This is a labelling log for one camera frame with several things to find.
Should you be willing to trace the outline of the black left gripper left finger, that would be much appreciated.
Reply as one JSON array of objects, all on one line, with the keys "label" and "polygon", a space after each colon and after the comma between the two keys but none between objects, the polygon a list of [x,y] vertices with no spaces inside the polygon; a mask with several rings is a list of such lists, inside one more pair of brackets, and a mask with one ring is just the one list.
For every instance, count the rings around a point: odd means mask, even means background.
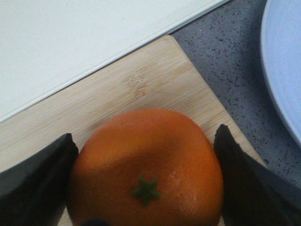
[{"label": "black left gripper left finger", "polygon": [[0,174],[2,226],[56,226],[79,154],[70,133]]}]

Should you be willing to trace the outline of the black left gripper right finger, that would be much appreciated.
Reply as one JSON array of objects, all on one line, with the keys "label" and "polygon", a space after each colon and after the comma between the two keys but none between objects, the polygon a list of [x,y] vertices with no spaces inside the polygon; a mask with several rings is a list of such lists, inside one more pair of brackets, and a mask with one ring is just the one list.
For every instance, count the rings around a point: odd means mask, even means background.
[{"label": "black left gripper right finger", "polygon": [[229,128],[220,125],[214,150],[222,169],[227,226],[299,226],[301,190],[246,154]]}]

